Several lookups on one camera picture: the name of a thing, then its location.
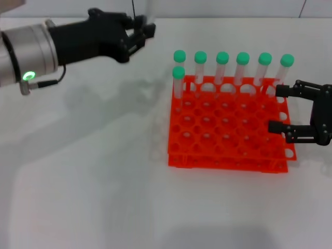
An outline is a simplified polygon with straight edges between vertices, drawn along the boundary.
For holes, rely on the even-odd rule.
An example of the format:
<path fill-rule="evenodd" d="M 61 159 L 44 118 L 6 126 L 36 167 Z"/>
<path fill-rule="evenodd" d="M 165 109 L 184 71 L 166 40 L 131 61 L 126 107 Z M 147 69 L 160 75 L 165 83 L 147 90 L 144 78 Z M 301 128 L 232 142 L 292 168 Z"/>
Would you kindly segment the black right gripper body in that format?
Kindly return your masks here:
<path fill-rule="evenodd" d="M 312 105 L 310 125 L 315 129 L 315 142 L 327 146 L 331 141 L 331 85 L 322 85 Z"/>

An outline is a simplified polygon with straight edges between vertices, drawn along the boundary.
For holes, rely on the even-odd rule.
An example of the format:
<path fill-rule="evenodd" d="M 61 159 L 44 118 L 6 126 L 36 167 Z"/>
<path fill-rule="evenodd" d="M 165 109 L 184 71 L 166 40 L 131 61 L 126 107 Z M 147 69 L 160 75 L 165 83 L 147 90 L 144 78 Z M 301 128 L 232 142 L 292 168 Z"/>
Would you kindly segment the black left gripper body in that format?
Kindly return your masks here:
<path fill-rule="evenodd" d="M 97 8 L 89 9 L 88 15 L 87 20 L 48 29 L 58 64 L 67 65 L 95 57 L 110 57 L 119 63 L 127 63 L 129 38 L 126 30 L 130 27 L 130 17 Z"/>

